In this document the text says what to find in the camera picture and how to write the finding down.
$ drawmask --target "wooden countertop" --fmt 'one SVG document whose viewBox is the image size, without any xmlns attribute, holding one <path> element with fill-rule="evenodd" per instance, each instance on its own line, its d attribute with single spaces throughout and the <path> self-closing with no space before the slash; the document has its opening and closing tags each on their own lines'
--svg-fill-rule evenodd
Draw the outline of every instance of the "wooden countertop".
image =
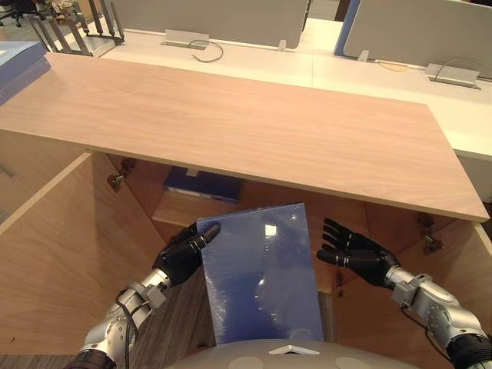
<svg viewBox="0 0 492 369">
<path fill-rule="evenodd" d="M 455 218 L 488 218 L 425 105 L 46 56 L 52 69 L 0 107 L 0 129 Z"/>
</svg>

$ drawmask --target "cabinet hinge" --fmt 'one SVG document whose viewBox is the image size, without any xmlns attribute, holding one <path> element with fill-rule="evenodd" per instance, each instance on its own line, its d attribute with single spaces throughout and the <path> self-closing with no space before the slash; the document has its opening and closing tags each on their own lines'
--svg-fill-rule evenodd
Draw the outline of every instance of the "cabinet hinge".
<svg viewBox="0 0 492 369">
<path fill-rule="evenodd" d="M 135 168 L 137 161 L 133 158 L 124 158 L 120 162 L 120 168 L 116 175 L 110 175 L 106 181 L 114 192 L 120 191 L 121 183 L 127 178 Z"/>
<path fill-rule="evenodd" d="M 432 215 L 419 213 L 417 223 L 424 237 L 424 254 L 429 255 L 443 248 L 442 241 L 433 236 L 435 222 Z"/>
</svg>

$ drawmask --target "gray carpet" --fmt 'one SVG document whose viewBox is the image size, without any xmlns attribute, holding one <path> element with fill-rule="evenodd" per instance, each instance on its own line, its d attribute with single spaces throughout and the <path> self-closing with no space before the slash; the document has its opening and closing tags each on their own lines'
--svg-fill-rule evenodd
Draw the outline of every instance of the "gray carpet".
<svg viewBox="0 0 492 369">
<path fill-rule="evenodd" d="M 319 294 L 318 300 L 325 340 L 332 341 L 331 298 Z M 131 368 L 164 368 L 202 345 L 214 345 L 203 268 L 183 285 L 172 288 L 164 306 L 141 327 L 139 341 L 130 353 Z M 0 368 L 61 369 L 70 359 L 69 356 L 0 356 Z"/>
<path fill-rule="evenodd" d="M 25 20 L 25 18 L 20 18 L 19 21 L 22 27 L 17 27 L 15 25 L 15 20 L 12 18 L 5 18 L 2 20 L 4 26 L 0 26 L 0 30 L 5 33 L 5 37 L 7 37 L 9 41 L 38 41 L 38 37 L 32 30 L 28 21 Z M 49 23 L 47 21 L 44 21 L 43 24 L 45 25 L 46 29 L 48 29 L 48 33 L 50 34 L 52 39 L 56 40 L 57 38 L 55 36 L 55 33 L 53 32 Z M 68 35 L 70 33 L 70 28 L 68 28 L 66 25 L 60 25 L 60 30 L 63 35 Z"/>
</svg>

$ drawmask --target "stack of paper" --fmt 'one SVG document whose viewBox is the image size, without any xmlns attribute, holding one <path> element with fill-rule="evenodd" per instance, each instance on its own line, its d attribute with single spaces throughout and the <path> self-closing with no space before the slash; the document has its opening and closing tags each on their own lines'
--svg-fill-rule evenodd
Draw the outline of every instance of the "stack of paper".
<svg viewBox="0 0 492 369">
<path fill-rule="evenodd" d="M 0 42 L 0 105 L 49 70 L 39 42 Z"/>
<path fill-rule="evenodd" d="M 199 219 L 220 223 L 202 251 L 217 344 L 261 338 L 322 341 L 304 204 Z"/>
</svg>

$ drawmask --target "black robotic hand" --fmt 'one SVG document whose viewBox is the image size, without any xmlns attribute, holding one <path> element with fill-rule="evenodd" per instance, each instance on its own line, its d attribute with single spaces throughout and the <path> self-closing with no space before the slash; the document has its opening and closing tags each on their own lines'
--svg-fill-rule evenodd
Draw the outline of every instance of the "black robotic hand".
<svg viewBox="0 0 492 369">
<path fill-rule="evenodd" d="M 389 250 L 328 218 L 324 219 L 323 231 L 328 244 L 317 252 L 318 259 L 350 268 L 374 286 L 391 287 L 385 283 L 386 273 L 400 262 Z"/>
<path fill-rule="evenodd" d="M 219 224 L 212 225 L 203 234 L 197 233 L 196 223 L 183 228 L 171 239 L 154 261 L 153 268 L 161 269 L 171 280 L 171 286 L 186 281 L 201 265 L 201 249 L 221 231 Z"/>
</svg>

